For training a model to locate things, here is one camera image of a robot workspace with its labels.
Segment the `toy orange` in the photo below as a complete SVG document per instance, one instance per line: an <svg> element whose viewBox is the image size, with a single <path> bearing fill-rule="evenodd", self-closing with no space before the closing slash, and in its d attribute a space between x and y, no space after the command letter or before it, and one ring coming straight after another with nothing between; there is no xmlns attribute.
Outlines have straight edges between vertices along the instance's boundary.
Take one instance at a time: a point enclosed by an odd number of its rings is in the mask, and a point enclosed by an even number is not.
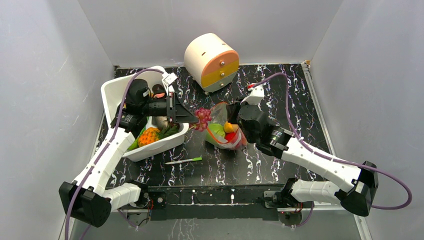
<svg viewBox="0 0 424 240"><path fill-rule="evenodd" d="M239 129L239 126L237 124L232 124L227 121L223 125L223 129L225 133L235 133Z"/></svg>

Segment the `purple toy grapes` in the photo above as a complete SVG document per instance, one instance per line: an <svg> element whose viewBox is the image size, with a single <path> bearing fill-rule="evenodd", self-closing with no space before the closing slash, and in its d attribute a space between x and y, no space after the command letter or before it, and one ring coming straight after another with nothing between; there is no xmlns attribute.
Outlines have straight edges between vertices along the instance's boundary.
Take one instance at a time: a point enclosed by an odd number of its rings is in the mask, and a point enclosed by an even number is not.
<svg viewBox="0 0 424 240"><path fill-rule="evenodd" d="M194 112L194 115L197 117L197 123L193 123L191 128L196 131L204 131L208 128L209 122L212 120L211 110L207 108L199 108Z"/></svg>

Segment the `clear zip top bag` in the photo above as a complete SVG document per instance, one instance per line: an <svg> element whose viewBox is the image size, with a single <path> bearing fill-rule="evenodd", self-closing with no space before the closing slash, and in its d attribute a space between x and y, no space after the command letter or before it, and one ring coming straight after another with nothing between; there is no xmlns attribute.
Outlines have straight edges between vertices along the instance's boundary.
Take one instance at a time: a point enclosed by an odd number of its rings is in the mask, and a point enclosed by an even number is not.
<svg viewBox="0 0 424 240"><path fill-rule="evenodd" d="M204 131L204 139L219 149L243 149L248 142L239 126L228 122L227 106L226 102L220 102L210 109L211 121Z"/></svg>

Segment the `green toy cabbage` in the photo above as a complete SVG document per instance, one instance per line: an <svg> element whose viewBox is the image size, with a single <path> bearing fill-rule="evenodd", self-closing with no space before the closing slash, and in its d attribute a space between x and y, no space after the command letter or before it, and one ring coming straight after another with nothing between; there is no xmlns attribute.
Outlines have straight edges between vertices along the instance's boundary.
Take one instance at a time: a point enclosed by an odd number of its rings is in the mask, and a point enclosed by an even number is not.
<svg viewBox="0 0 424 240"><path fill-rule="evenodd" d="M210 123L206 130L205 140L213 145L223 144L227 140L225 139L226 133L224 127L219 123Z"/></svg>

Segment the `toy peach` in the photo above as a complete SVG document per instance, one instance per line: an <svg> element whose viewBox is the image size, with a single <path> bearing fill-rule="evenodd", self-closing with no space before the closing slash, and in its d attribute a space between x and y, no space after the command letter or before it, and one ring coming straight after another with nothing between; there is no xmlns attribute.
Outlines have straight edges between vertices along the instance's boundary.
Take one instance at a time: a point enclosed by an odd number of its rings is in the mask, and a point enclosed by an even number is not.
<svg viewBox="0 0 424 240"><path fill-rule="evenodd" d="M163 99L167 97L167 93L166 92L161 92L161 93L156 93L153 98L154 99Z"/></svg>

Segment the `toy watermelon slice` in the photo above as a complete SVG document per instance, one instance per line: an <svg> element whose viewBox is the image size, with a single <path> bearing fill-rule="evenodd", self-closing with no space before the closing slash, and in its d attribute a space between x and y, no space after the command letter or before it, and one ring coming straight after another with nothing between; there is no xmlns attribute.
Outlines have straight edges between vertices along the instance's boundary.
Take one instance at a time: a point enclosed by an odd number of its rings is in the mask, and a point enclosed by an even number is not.
<svg viewBox="0 0 424 240"><path fill-rule="evenodd" d="M235 149L245 148L248 144L247 139L242 130L238 130L234 133L233 143Z"/></svg>

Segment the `red toy apple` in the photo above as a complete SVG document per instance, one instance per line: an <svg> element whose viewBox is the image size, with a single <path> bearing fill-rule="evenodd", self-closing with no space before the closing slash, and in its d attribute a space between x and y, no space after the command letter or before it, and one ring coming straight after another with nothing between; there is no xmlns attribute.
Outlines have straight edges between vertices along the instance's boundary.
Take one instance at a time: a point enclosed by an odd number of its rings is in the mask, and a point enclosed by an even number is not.
<svg viewBox="0 0 424 240"><path fill-rule="evenodd" d="M234 142L236 140L236 133L235 132L226 133L224 138L227 142Z"/></svg>

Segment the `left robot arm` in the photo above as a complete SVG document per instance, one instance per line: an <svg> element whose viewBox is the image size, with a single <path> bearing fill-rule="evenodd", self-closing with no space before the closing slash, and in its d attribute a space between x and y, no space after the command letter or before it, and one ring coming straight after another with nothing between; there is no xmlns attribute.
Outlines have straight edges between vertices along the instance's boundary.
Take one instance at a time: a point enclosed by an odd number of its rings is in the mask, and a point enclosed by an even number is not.
<svg viewBox="0 0 424 240"><path fill-rule="evenodd" d="M180 102L173 86L175 80L174 74L131 75L109 80L101 86L108 132L81 173L59 188L66 225L74 218L98 228L111 212L128 204L144 208L151 201L146 184L132 180L107 189L107 183L122 158L138 162L179 146L189 125L197 122L194 114ZM157 116L178 124L178 131L132 150L131 145Z"/></svg>

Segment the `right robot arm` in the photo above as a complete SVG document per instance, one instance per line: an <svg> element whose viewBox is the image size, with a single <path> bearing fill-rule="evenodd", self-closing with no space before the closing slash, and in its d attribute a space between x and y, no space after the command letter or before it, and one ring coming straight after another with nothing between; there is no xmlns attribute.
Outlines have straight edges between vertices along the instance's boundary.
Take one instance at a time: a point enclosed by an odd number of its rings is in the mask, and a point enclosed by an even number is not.
<svg viewBox="0 0 424 240"><path fill-rule="evenodd" d="M320 202L342 206L362 217L370 214L378 188L375 165L365 161L358 166L336 160L294 136L273 122L258 106L235 102L226 106L227 120L237 124L246 140L263 154L302 166L325 181L291 178L272 200L275 204L295 207L298 203Z"/></svg>

